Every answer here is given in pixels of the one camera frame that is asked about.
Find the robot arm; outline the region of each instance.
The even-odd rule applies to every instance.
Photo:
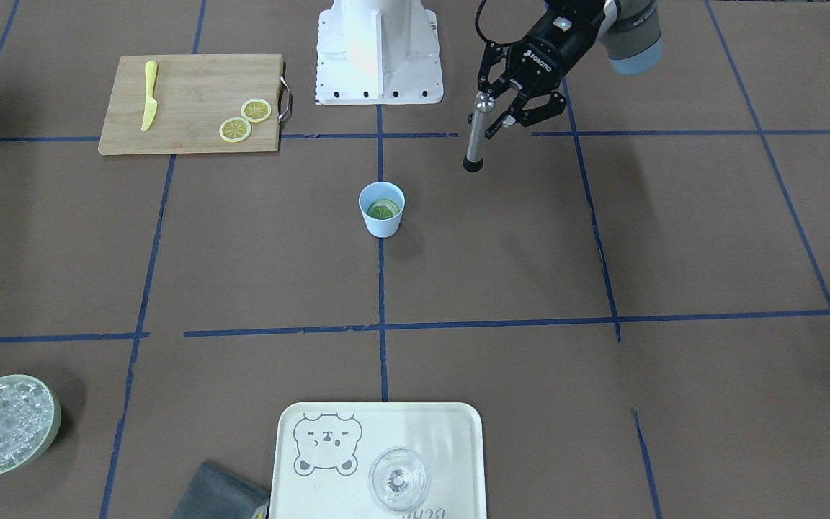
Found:
[[[486,0],[480,4],[480,12]],[[547,0],[546,13],[517,42],[485,40],[476,106],[470,116],[470,148],[463,159],[467,171],[482,167],[485,141],[503,127],[534,125],[566,109],[559,93],[562,79],[600,39],[608,49],[613,68],[621,74],[638,74],[661,56],[661,32],[656,0]],[[504,72],[491,79],[491,68],[504,61]],[[494,121],[495,101],[513,89],[510,106]],[[527,109],[531,99],[546,98]]]

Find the cutting board handle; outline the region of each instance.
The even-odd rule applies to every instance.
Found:
[[[293,109],[293,94],[290,93],[290,87],[287,86],[287,82],[284,80],[284,76],[280,77],[280,84],[283,85],[284,89],[286,89],[287,91],[287,109],[281,112],[279,115],[277,115],[277,122],[283,123],[290,117],[290,110]]]

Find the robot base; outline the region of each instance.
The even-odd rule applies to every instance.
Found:
[[[316,103],[428,105],[444,97],[437,16],[421,0],[335,0],[318,27]]]

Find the folded towel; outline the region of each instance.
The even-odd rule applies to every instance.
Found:
[[[202,463],[171,519],[264,519],[267,492]]]

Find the bowl of ice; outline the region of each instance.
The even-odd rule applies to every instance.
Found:
[[[43,454],[60,428],[60,403],[29,375],[0,377],[0,474]]]

